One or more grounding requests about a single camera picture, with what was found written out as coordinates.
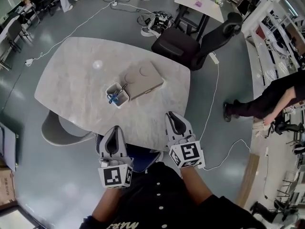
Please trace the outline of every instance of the black shirt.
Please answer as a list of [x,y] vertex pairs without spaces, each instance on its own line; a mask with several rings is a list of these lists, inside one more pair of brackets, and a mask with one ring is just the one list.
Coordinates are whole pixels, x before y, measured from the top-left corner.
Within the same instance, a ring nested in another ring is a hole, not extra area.
[[305,71],[299,71],[294,74],[272,81],[266,90],[272,90],[278,93],[278,100],[280,100],[285,91],[293,86],[295,87],[296,98],[292,99],[287,105],[291,106],[302,100],[305,100]]
[[133,173],[124,189],[114,217],[98,222],[89,216],[80,229],[265,229],[249,212],[225,197],[210,196],[196,206],[183,180],[164,163],[155,163],[148,173]]

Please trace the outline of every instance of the cardboard box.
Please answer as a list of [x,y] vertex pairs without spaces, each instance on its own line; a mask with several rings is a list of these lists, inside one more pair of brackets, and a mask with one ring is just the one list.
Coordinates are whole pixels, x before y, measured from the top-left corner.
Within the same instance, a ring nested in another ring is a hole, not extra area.
[[13,173],[8,168],[0,169],[0,205],[10,203],[15,198]]

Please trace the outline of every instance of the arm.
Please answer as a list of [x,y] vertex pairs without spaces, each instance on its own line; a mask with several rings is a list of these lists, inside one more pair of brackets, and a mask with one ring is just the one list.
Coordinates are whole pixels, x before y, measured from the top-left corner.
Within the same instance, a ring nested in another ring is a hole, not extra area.
[[117,210],[120,197],[121,190],[119,188],[106,189],[100,202],[94,209],[92,217],[100,222],[108,221]]
[[180,170],[186,189],[196,205],[200,205],[212,195],[194,167],[185,167]]
[[295,87],[291,87],[287,89],[284,93],[284,95],[281,97],[281,99],[276,104],[273,112],[269,115],[267,115],[264,118],[264,125],[269,125],[273,120],[277,117],[277,115],[289,104],[289,102],[295,98]]

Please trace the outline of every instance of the concrete floor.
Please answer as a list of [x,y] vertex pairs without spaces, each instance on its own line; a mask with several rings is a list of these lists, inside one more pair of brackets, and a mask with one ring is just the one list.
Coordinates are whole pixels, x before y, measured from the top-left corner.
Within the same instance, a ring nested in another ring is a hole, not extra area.
[[[132,0],[129,4],[150,11],[165,10],[175,17],[177,4],[173,0]],[[31,67],[24,66],[28,58],[38,57],[51,46],[70,34],[107,3],[102,0],[80,0],[67,12],[57,11],[53,17],[46,16],[42,23],[30,31],[34,36],[33,46],[19,44],[22,52],[11,53],[7,62],[12,65],[9,72],[0,71],[0,107],[16,82],[0,120],[20,135],[17,158],[19,167],[15,173],[17,200],[29,213],[47,228],[78,228],[82,218],[91,214],[102,196],[97,168],[98,156],[95,141],[79,145],[55,147],[41,136],[41,124],[48,110],[34,99],[38,80],[55,47],[43,58],[34,61]],[[117,7],[134,11],[127,6]],[[136,19],[138,13],[113,11],[107,8],[88,23],[80,27],[73,36],[102,38],[127,43],[150,50],[154,37],[143,37]],[[200,13],[192,11],[190,18],[200,20]],[[210,19],[206,31],[220,25]],[[206,168],[214,167],[225,158],[232,143],[242,138],[251,142],[252,118],[240,118],[226,123],[222,116],[223,101],[249,101],[253,98],[252,77],[244,36],[233,37],[227,45],[216,52],[219,64],[219,82],[207,129],[201,145],[205,155]],[[201,70],[191,74],[191,88],[186,118],[200,137],[209,113],[217,78],[217,66],[208,57]],[[72,134],[84,131],[62,120],[64,127]],[[247,165],[249,151],[243,143],[235,145],[224,164],[212,171],[200,170],[200,175],[218,196],[224,195],[234,201]],[[173,167],[168,156],[165,163]]]

